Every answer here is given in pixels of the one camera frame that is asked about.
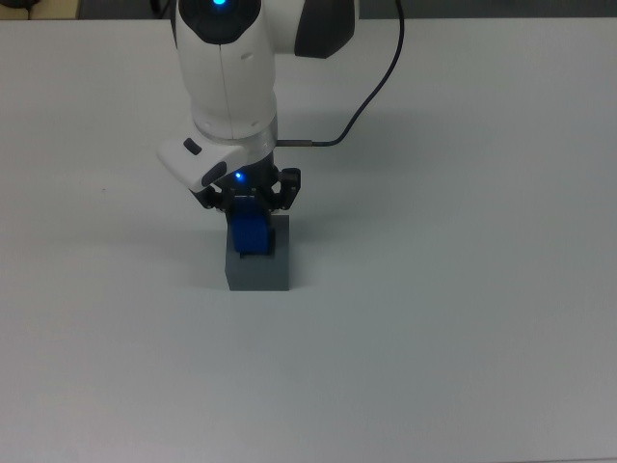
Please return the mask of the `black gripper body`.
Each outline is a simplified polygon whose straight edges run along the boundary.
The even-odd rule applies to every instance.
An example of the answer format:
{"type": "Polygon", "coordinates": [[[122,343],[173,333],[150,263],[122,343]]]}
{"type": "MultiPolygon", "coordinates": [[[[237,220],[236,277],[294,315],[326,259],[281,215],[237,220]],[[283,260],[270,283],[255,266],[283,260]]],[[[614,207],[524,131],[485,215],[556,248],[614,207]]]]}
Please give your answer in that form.
{"type": "Polygon", "coordinates": [[[218,162],[213,168],[219,176],[210,187],[214,198],[223,198],[226,194],[234,196],[254,196],[255,194],[271,199],[276,195],[274,185],[279,182],[279,170],[275,165],[274,153],[270,153],[258,162],[232,170],[226,161],[218,162]]]}

